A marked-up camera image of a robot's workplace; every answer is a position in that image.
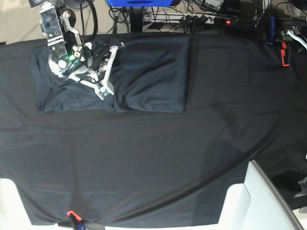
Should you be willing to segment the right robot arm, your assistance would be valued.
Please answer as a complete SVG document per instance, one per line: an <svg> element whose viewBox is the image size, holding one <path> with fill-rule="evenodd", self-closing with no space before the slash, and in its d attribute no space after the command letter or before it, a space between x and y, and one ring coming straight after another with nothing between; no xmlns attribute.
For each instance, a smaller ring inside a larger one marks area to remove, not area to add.
<svg viewBox="0 0 307 230"><path fill-rule="evenodd" d="M121 46L107 46L95 54L92 41L98 32L98 18L93 1L87 4L93 13L94 29L89 38L75 28L76 16L63 0L31 0L32 8L40 8L40 29L50 50L48 65L53 74L93 89L104 100L115 94L110 75Z"/></svg>

